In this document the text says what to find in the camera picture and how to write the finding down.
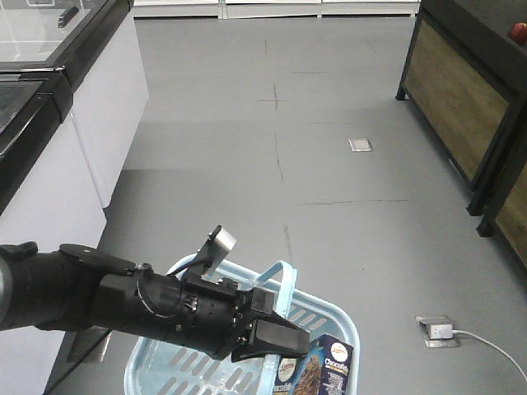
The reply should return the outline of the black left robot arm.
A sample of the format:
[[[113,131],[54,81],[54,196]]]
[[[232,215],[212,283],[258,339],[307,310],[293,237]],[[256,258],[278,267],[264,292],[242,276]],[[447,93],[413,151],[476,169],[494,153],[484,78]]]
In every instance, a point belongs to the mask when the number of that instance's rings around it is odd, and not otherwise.
[[[2,330],[98,326],[243,360],[281,353],[280,322],[272,294],[205,281],[193,267],[163,276],[76,244],[52,253],[34,242],[1,247]]]

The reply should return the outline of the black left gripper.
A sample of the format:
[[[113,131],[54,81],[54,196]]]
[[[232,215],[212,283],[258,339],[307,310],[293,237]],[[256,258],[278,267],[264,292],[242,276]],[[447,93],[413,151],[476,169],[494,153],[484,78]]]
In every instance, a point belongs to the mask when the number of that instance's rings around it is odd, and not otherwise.
[[[274,294],[261,288],[242,291],[196,274],[161,276],[144,272],[137,281],[146,317],[143,337],[201,351],[232,362],[267,355],[300,358],[310,351],[310,334],[273,311]]]

